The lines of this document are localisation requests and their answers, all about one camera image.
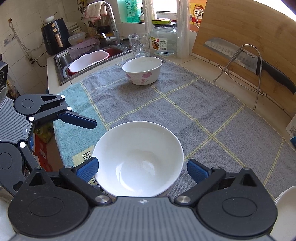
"faucet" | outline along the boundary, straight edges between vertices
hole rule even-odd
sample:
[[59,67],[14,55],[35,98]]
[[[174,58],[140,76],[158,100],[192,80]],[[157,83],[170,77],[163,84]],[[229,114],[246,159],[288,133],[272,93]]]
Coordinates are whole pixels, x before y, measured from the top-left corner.
[[112,26],[112,29],[113,29],[113,36],[112,37],[106,37],[105,34],[103,34],[104,40],[105,40],[107,45],[110,45],[112,42],[115,42],[116,45],[119,45],[120,44],[119,31],[118,31],[118,29],[116,27],[112,7],[107,2],[103,2],[102,5],[106,6],[107,15],[110,17],[111,26]]

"stainless steel sink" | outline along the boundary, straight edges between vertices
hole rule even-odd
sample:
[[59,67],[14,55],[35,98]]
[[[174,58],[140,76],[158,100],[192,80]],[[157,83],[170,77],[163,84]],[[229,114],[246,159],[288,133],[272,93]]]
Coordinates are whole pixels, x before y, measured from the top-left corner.
[[110,56],[109,58],[103,60],[103,61],[100,61],[84,70],[81,70],[80,72],[74,74],[74,75],[69,75],[68,74],[68,71],[67,71],[67,68],[68,66],[73,62],[75,61],[76,59],[71,59],[70,57],[70,54],[68,52],[68,50],[62,52],[62,53],[59,53],[57,54],[55,57],[54,57],[54,62],[55,62],[55,66],[56,66],[56,70],[57,70],[57,75],[58,75],[58,79],[59,79],[59,84],[62,85],[74,78],[76,78],[77,76],[103,64],[103,63],[106,63],[112,59],[115,59],[117,57],[120,57],[122,55],[125,55],[125,54],[128,54],[131,52],[131,50],[128,50],[127,48],[125,47],[122,47],[120,45],[111,45],[111,46],[108,46],[108,47],[105,47],[105,48],[101,48],[99,49],[99,47],[94,47],[92,48],[91,51],[89,52],[86,52],[86,53],[91,53],[91,52],[94,52],[94,51],[97,51],[97,50],[105,50],[107,51]]

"purple cloth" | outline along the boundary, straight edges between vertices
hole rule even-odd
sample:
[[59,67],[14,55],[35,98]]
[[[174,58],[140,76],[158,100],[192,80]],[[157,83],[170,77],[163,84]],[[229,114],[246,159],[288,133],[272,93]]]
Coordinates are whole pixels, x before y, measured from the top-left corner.
[[86,41],[83,41],[80,44],[77,44],[75,46],[71,46],[70,48],[68,48],[68,52],[70,54],[70,57],[72,60],[74,60],[75,58],[81,56],[82,54],[84,54],[87,51],[90,51],[95,45],[98,45],[99,41],[97,38],[90,38]]

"kitchen counter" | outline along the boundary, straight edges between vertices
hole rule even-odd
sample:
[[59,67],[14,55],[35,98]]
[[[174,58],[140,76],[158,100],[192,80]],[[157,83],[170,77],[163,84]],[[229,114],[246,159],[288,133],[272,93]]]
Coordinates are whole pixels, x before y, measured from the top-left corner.
[[[131,57],[133,57],[133,54],[129,53],[122,57],[111,60],[92,70],[89,70],[84,74],[81,74],[80,76],[76,77],[75,79],[63,85],[59,85],[56,68],[54,65],[54,59],[53,57],[49,57],[47,59],[47,78],[48,78],[49,93],[58,94],[64,89],[66,89],[67,87],[69,87],[71,84],[79,82],[81,79],[91,74],[92,72],[95,72],[99,69],[105,68],[110,65],[115,65],[116,63]],[[174,56],[170,56],[170,57],[166,57],[166,59],[175,62],[176,64],[200,75],[204,79],[211,82],[219,75],[221,71],[217,67],[217,64],[205,58],[202,58],[200,56],[199,58],[196,58],[194,56],[189,56],[187,59],[177,59]],[[232,77],[242,85],[248,86],[245,82],[237,78],[238,77],[237,75]],[[245,103],[251,109],[253,108],[256,93],[251,92],[245,89],[244,87],[238,85],[233,80],[231,80],[226,74],[223,74],[215,84],[223,88],[224,90],[233,93],[240,101]],[[256,107],[256,113],[258,113],[261,117],[263,117],[279,134],[281,134],[288,142],[290,142],[289,141],[290,135],[286,131],[286,126],[291,121],[291,117],[289,117],[279,106],[277,106],[273,101],[271,101],[267,97],[259,95],[258,103]]]

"glass cup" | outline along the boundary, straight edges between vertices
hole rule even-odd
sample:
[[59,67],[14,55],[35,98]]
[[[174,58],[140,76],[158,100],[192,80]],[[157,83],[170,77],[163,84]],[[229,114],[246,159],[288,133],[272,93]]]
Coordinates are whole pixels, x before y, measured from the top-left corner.
[[150,34],[131,34],[128,39],[135,58],[150,55]]

